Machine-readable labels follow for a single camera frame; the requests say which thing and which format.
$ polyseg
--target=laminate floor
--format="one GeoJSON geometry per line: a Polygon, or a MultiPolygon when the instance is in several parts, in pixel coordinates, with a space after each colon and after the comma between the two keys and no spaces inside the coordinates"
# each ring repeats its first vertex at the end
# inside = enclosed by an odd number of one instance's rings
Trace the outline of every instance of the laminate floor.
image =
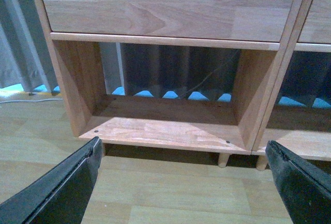
{"type": "MultiPolygon", "coordinates": [[[[11,99],[60,98],[13,94],[11,99]]],[[[0,202],[86,141],[72,136],[63,101],[0,104],[0,202]]],[[[107,145],[83,223],[292,223],[270,170],[254,156],[107,145]]]]}

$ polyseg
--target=wooden panel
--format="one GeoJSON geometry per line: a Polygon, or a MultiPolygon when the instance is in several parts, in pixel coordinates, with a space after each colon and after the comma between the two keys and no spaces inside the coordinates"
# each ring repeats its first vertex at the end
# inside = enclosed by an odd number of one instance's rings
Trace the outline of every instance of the wooden panel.
{"type": "Polygon", "coordinates": [[[245,148],[253,147],[273,82],[276,52],[243,50],[234,82],[232,102],[245,148]]]}
{"type": "Polygon", "coordinates": [[[105,143],[250,154],[222,102],[109,96],[80,138],[95,135],[105,143]]]}
{"type": "Polygon", "coordinates": [[[331,44],[331,0],[313,0],[299,42],[331,44]]]}
{"type": "Polygon", "coordinates": [[[81,134],[92,109],[106,94],[99,45],[93,42],[52,41],[42,0],[34,0],[57,82],[75,136],[81,134]]]}
{"type": "Polygon", "coordinates": [[[276,106],[255,154],[276,140],[306,159],[331,160],[331,110],[276,106]]]}
{"type": "Polygon", "coordinates": [[[331,52],[331,44],[297,43],[294,50],[304,52],[331,52]]]}
{"type": "Polygon", "coordinates": [[[96,42],[54,41],[58,77],[66,92],[67,114],[73,134],[78,136],[88,123],[93,109],[106,94],[99,44],[96,42]]]}
{"type": "Polygon", "coordinates": [[[275,57],[274,68],[277,68],[278,72],[271,75],[271,81],[274,82],[274,86],[271,89],[271,94],[268,96],[268,103],[265,108],[258,135],[253,146],[254,151],[259,149],[261,137],[275,105],[281,84],[289,66],[296,42],[304,25],[305,17],[308,14],[311,2],[312,0],[293,0],[289,17],[285,25],[284,33],[282,34],[280,40],[279,50],[275,57]]]}
{"type": "Polygon", "coordinates": [[[75,34],[51,32],[53,40],[95,41],[95,42],[121,42],[136,44],[162,44],[170,46],[216,47],[234,49],[255,49],[277,51],[279,43],[240,40],[173,38],[173,37],[148,37],[134,35],[111,34],[75,34]]]}
{"type": "Polygon", "coordinates": [[[292,0],[44,0],[55,32],[280,40],[292,0]]]}

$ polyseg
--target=gray curtain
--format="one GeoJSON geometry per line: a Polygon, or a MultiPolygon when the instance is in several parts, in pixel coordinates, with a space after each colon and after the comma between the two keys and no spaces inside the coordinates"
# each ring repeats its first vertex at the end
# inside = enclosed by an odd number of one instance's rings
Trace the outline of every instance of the gray curtain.
{"type": "Polygon", "coordinates": [[[282,96],[308,107],[316,98],[331,104],[331,53],[294,52],[278,100],[282,96]]]}
{"type": "Polygon", "coordinates": [[[0,88],[57,86],[33,0],[0,0],[0,88]]]}
{"type": "Polygon", "coordinates": [[[231,93],[240,56],[240,50],[221,48],[123,43],[100,47],[108,94],[122,86],[125,95],[149,91],[158,98],[167,91],[181,98],[196,91],[209,100],[231,93]]]}

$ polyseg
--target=wooden drawer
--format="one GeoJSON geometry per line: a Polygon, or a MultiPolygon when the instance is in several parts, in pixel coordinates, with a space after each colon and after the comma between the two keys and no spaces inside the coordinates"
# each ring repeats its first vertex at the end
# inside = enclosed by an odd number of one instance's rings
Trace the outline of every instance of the wooden drawer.
{"type": "Polygon", "coordinates": [[[280,40],[292,0],[44,0],[54,32],[280,40]]]}
{"type": "Polygon", "coordinates": [[[299,42],[331,44],[331,0],[313,0],[299,42]]]}

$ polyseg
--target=wooden leg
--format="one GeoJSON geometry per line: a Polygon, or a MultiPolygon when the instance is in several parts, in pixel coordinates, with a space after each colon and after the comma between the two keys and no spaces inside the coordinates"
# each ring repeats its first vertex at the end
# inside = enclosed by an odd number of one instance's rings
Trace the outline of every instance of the wooden leg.
{"type": "Polygon", "coordinates": [[[106,155],[106,147],[104,145],[104,143],[102,144],[102,157],[104,157],[106,155]]]}
{"type": "Polygon", "coordinates": [[[268,165],[268,159],[266,156],[259,156],[258,162],[257,162],[257,170],[264,171],[265,168],[268,165]]]}
{"type": "Polygon", "coordinates": [[[231,154],[229,153],[220,153],[218,158],[218,166],[220,168],[225,168],[227,166],[229,157],[231,154]]]}

